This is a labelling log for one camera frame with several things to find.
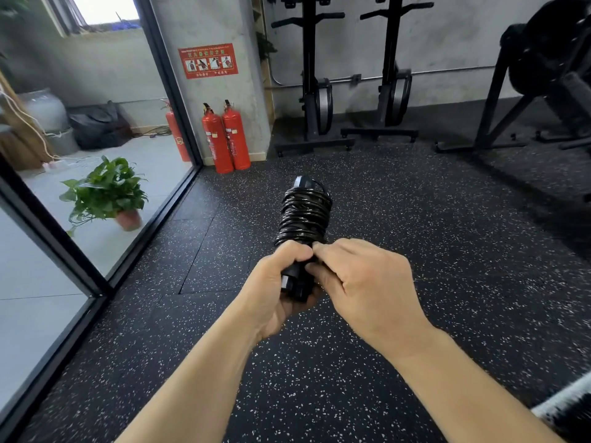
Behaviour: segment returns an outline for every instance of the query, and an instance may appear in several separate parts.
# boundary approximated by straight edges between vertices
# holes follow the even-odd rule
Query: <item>terracotta pot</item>
[[[134,231],[142,226],[142,218],[138,210],[120,211],[115,220],[125,231]]]

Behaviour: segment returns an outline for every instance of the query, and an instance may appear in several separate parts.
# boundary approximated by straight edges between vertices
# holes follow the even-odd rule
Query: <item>black jump rope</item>
[[[305,175],[297,177],[283,198],[275,247],[290,239],[310,246],[315,241],[325,243],[331,208],[332,199],[320,182]],[[287,297],[306,302],[314,287],[314,277],[304,267],[314,260],[295,262],[282,271],[281,291]]]

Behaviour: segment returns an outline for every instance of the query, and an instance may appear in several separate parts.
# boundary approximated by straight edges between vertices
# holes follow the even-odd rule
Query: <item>exercise machine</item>
[[[316,14],[316,3],[328,6],[330,0],[281,0],[285,7],[293,9],[296,3],[302,4],[302,17],[290,17],[271,23],[271,28],[285,25],[296,25],[302,28],[304,42],[304,73],[303,73],[303,103],[304,110],[304,140],[298,143],[276,143],[277,156],[283,156],[286,150],[311,150],[329,146],[345,146],[347,150],[355,144],[352,139],[329,137],[333,117],[333,97],[330,80],[317,80],[314,75],[314,61],[316,58],[316,23],[325,19],[342,19],[344,12],[330,12]]]
[[[568,136],[536,141],[560,143],[559,149],[591,145],[591,2],[553,0],[527,24],[511,25],[501,37],[501,51],[473,144],[436,143],[438,152],[514,148],[528,145],[515,134],[495,143],[536,97],[544,101],[569,131]],[[506,72],[523,96],[490,131]]]
[[[386,0],[375,0],[383,3]],[[374,10],[363,14],[359,19],[382,16],[388,19],[386,29],[386,47],[384,52],[384,69],[382,70],[382,85],[379,88],[378,110],[375,114],[373,127],[347,127],[341,129],[341,135],[366,135],[377,138],[380,135],[401,135],[410,137],[411,143],[418,137],[417,130],[393,129],[398,126],[406,113],[412,73],[410,69],[401,70],[396,64],[396,47],[398,45],[398,31],[401,17],[413,9],[428,9],[434,3],[411,3],[403,6],[403,0],[390,0],[388,9]]]

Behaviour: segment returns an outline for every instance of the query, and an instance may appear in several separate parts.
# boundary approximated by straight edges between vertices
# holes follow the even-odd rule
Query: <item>white cable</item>
[[[0,94],[2,96],[4,96],[6,98],[6,100],[8,101],[8,107],[10,107],[10,109],[13,111],[13,113],[23,122],[25,123],[27,126],[29,126],[31,129],[33,129],[33,132],[35,132],[37,134],[37,136],[41,139],[41,142],[43,143],[43,149],[45,150],[45,153],[47,154],[47,156],[49,158],[51,158],[53,161],[56,160],[74,160],[77,162],[83,162],[86,161],[88,159],[96,159],[96,160],[100,160],[100,158],[98,157],[94,157],[94,156],[86,156],[84,158],[74,158],[74,157],[62,157],[59,155],[52,155],[49,153],[49,150],[47,148],[47,141],[45,139],[44,136],[42,136],[39,131],[33,127],[28,121],[26,121],[22,116],[20,116],[19,112],[22,113],[25,116],[28,116],[30,119],[32,119],[37,126],[39,126],[39,129],[43,130],[43,128],[41,127],[41,124],[39,123],[39,121],[37,120],[37,118],[34,118],[33,116],[29,115],[27,112],[23,111],[17,104],[17,102],[8,94],[4,91],[4,88],[2,86],[2,84],[0,84]],[[56,137],[61,137],[62,133],[60,132],[59,135],[56,135],[55,133],[46,133],[45,131],[43,131],[43,133],[46,136],[56,136]]]

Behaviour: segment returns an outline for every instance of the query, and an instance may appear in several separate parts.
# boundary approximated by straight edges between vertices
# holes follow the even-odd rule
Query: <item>fire extinguisher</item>
[[[205,106],[202,119],[203,129],[205,130],[207,144],[209,144],[209,149],[213,156],[213,162],[216,165],[216,171],[218,171],[218,174],[232,172],[234,166],[232,165],[230,151],[227,148],[222,117],[216,115],[207,103],[203,103],[203,105]]]
[[[223,124],[226,127],[227,142],[230,145],[234,168],[245,170],[251,166],[251,158],[248,156],[247,139],[244,136],[242,127],[242,118],[240,113],[235,111],[226,99],[224,114],[222,116]]]
[[[177,149],[179,150],[181,159],[183,162],[190,162],[191,157],[188,156],[187,147],[184,144],[183,136],[181,135],[179,125],[177,124],[177,119],[174,117],[173,108],[170,105],[170,101],[167,99],[163,99],[162,101],[164,101],[168,107],[168,111],[166,112],[166,121],[170,127],[170,132],[173,134],[174,141],[177,142]]]

